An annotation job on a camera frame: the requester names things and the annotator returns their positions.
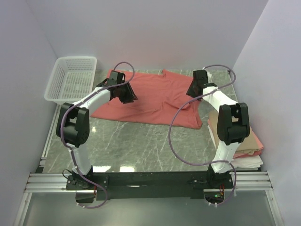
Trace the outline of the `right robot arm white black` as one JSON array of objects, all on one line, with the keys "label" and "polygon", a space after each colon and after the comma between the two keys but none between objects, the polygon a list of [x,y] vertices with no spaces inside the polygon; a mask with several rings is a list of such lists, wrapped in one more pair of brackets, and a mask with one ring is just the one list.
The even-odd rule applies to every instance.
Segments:
[{"label": "right robot arm white black", "polygon": [[229,163],[239,145],[250,135],[248,106],[227,97],[214,83],[210,83],[205,69],[193,71],[193,80],[186,94],[202,96],[218,112],[216,131],[219,144],[206,177],[207,184],[217,188],[230,179]]}]

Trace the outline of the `red t-shirt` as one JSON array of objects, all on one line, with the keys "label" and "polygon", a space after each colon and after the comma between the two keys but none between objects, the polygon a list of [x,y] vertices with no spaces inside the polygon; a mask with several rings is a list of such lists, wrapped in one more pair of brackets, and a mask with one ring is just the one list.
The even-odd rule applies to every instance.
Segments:
[{"label": "red t-shirt", "polygon": [[186,94],[192,78],[164,69],[161,74],[135,73],[130,85],[138,97],[123,104],[118,98],[100,106],[93,118],[200,129],[199,101]]}]

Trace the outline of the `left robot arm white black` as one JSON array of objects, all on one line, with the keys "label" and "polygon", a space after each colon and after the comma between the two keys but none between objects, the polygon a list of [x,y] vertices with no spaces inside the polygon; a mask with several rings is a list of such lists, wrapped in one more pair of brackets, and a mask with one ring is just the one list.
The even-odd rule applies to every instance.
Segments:
[{"label": "left robot arm white black", "polygon": [[93,186],[94,177],[91,174],[86,145],[90,134],[90,116],[102,105],[118,98],[121,103],[128,104],[137,100],[125,73],[112,70],[109,77],[103,80],[87,96],[72,104],[61,106],[56,135],[68,149],[72,172],[78,174],[77,183],[83,189]]}]

